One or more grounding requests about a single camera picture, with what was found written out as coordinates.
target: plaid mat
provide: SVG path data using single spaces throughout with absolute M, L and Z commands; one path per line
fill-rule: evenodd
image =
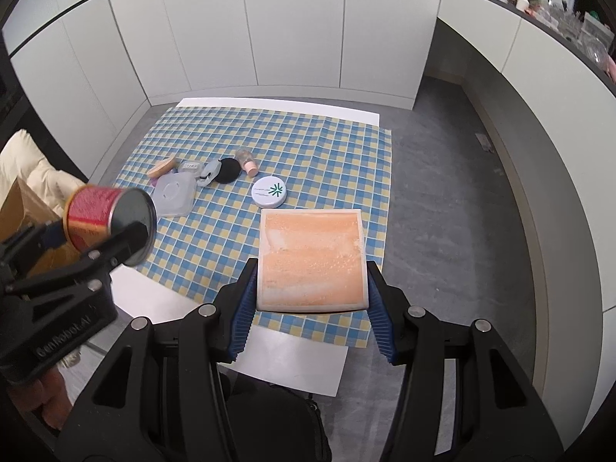
M 258 177 L 286 182 L 282 208 L 361 208 L 366 255 L 381 266 L 391 172 L 391 134 L 379 127 L 292 112 L 236 107 L 173 107 L 133 151 L 116 186 L 152 194 L 146 171 L 175 155 L 211 161 L 249 147 Z M 211 302 L 259 253 L 259 208 L 244 172 L 230 184 L 197 188 L 188 217 L 161 218 L 154 250 L 137 269 L 196 302 Z M 259 312 L 255 324 L 316 341 L 365 347 L 365 311 L 297 316 Z

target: baseboard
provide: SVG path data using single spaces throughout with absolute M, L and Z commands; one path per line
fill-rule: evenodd
M 462 89 L 468 97 L 470 103 L 475 108 L 482 123 L 485 126 L 486 132 L 492 139 L 494 148 L 497 151 L 498 157 L 503 163 L 503 168 L 513 196 L 516 200 L 517 209 L 520 212 L 522 226 L 524 227 L 524 235 L 529 248 L 529 257 L 531 258 L 531 269 L 533 273 L 533 283 L 535 287 L 535 313 L 537 325 L 537 337 L 535 344 L 535 367 L 533 372 L 533 386 L 542 396 L 543 386 L 545 384 L 545 375 L 547 370 L 547 346 L 549 344 L 549 320 L 547 313 L 547 285 L 545 281 L 545 271 L 543 266 L 543 256 L 541 255 L 541 246 L 539 245 L 539 236 L 535 227 L 529 201 L 526 198 L 522 182 L 516 171 L 513 161 L 504 146 L 503 140 L 498 135 L 498 130 L 481 103 L 481 99 L 477 92 L 467 82 L 462 82 Z
M 430 78 L 436 78 L 437 80 L 443 80 L 448 83 L 453 83 L 455 85 L 462 85 L 464 83 L 464 77 L 459 76 L 457 74 L 453 74 L 450 72 L 441 71 L 438 69 L 432 69 L 426 67 L 424 71 L 424 76 L 429 76 Z
M 309 97 L 342 101 L 379 104 L 380 106 L 413 109 L 415 99 L 397 95 L 378 94 L 363 90 L 335 89 L 330 87 L 304 87 L 298 85 L 252 85 L 248 87 L 223 87 L 219 89 L 193 90 L 178 94 L 150 97 L 153 106 L 180 102 L 187 97 Z
M 133 113 L 133 115 L 128 119 L 126 125 L 122 127 L 122 130 L 119 131 L 119 134 L 112 142 L 112 145 L 109 146 L 109 149 L 107 149 L 107 151 L 99 161 L 99 164 L 96 165 L 96 168 L 92 172 L 92 176 L 90 177 L 90 179 L 88 179 L 88 182 L 90 184 L 98 184 L 100 182 L 100 179 L 103 177 L 105 170 L 107 170 L 107 167 L 109 167 L 109 164 L 112 162 L 112 159 L 118 152 L 119 148 L 122 146 L 126 138 L 130 135 L 132 129 L 135 128 L 135 125 L 139 122 L 139 120 L 141 120 L 141 118 L 143 118 L 147 110 L 150 109 L 150 107 L 152 107 L 150 102 L 147 99 L 144 100 L 137 108 L 137 110 Z

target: green starburst logo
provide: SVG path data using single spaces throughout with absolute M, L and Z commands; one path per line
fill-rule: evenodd
M 280 184 L 275 184 L 272 187 L 270 187 L 269 191 L 267 192 L 268 194 L 271 194 L 272 196 L 279 197 L 282 194 L 282 186 Z

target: gray tile floor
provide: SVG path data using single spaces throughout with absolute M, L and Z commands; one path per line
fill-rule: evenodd
M 383 275 L 410 302 L 442 320 L 490 320 L 532 376 L 535 303 L 531 265 L 511 189 L 498 156 L 484 152 L 485 133 L 460 87 L 424 78 L 415 109 L 346 101 L 307 101 L 378 112 L 392 131 L 392 189 Z M 111 184 L 134 147 L 173 104 L 152 107 L 112 160 L 101 184 Z M 109 347 L 127 316 L 97 336 Z M 75 397 L 100 362 L 89 349 L 65 370 Z M 448 363 L 437 451 L 449 447 L 454 370 Z M 315 398 L 338 461 L 379 459 L 393 417 L 403 370 L 390 367 L 373 339 L 350 348 L 338 396 Z

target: human hand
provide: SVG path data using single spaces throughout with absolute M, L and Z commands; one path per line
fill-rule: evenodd
M 29 384 L 9 387 L 7 393 L 20 412 L 31 412 L 42 405 L 42 418 L 54 429 L 62 429 L 73 408 L 64 377 L 56 367 Z

